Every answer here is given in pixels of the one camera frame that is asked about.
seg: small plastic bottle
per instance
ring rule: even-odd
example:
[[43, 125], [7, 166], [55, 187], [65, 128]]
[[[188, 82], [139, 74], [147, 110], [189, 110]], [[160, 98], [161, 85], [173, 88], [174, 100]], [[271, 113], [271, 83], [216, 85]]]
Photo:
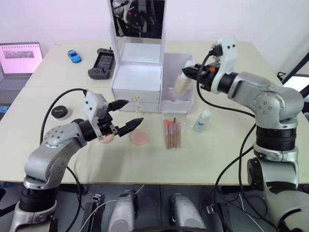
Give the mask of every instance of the small plastic bottle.
[[[186, 68], [186, 67], [190, 67], [194, 65], [195, 65], [195, 62], [193, 60], [188, 60], [184, 67]], [[177, 93], [178, 95], [183, 95], [187, 91], [190, 83], [191, 83], [191, 79], [186, 77], [186, 75], [182, 72], [178, 76], [175, 82], [175, 87], [174, 87], [175, 93]]]
[[196, 132], [202, 132], [205, 128], [205, 125], [209, 121], [211, 116], [210, 110], [204, 110], [197, 118], [197, 121], [194, 124], [194, 130]]

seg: blue toy car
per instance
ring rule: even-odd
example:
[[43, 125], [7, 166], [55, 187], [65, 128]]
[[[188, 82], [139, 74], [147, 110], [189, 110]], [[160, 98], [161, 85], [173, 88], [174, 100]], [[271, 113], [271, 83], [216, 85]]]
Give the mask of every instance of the blue toy car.
[[5, 114], [8, 111], [9, 107], [8, 106], [0, 106], [0, 113]]
[[79, 63], [82, 61], [82, 58], [74, 50], [68, 51], [68, 56], [70, 57], [73, 63]]

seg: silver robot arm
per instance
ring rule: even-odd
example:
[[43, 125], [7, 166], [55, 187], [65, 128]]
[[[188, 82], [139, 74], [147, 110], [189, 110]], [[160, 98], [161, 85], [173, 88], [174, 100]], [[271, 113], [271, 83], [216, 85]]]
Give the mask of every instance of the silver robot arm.
[[[274, 224], [280, 231], [309, 231], [309, 195], [297, 191], [297, 118], [304, 100], [299, 92], [280, 87], [251, 73], [233, 72], [235, 39], [219, 39], [210, 51], [215, 62], [203, 67], [201, 88], [248, 107], [255, 114], [256, 158], [248, 161], [248, 182], [262, 190]], [[196, 80], [200, 65], [183, 69]]]
[[70, 158], [88, 141], [103, 135], [120, 137], [134, 130], [143, 118], [134, 119], [122, 128], [112, 124], [109, 111], [128, 101], [107, 103], [101, 94], [88, 91], [84, 110], [88, 120], [57, 126], [47, 132], [41, 145], [30, 155], [20, 201], [16, 204], [10, 232], [49, 231], [54, 223], [56, 196]]

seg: makeup sponge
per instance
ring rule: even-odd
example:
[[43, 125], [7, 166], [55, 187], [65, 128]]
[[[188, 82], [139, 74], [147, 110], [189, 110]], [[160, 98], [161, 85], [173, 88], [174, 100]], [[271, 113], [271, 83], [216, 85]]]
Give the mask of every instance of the makeup sponge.
[[131, 140], [135, 145], [141, 146], [148, 141], [148, 137], [143, 130], [135, 130], [131, 133]]
[[110, 143], [113, 139], [114, 139], [114, 135], [113, 134], [109, 134], [107, 136], [103, 136], [103, 139], [100, 140], [99, 142], [102, 143], [102, 144], [108, 144]]

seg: drawer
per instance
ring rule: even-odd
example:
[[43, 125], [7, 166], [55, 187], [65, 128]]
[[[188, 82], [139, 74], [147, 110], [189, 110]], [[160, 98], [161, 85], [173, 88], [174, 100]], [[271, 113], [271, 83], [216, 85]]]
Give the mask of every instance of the drawer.
[[129, 102], [121, 108], [124, 111], [137, 111], [137, 112], [159, 112], [158, 103], [142, 103], [142, 102]]
[[120, 90], [114, 89], [116, 100], [128, 100], [129, 102], [159, 103], [160, 91]]
[[192, 105], [192, 101], [162, 101], [160, 111], [164, 114], [187, 114], [190, 112]]

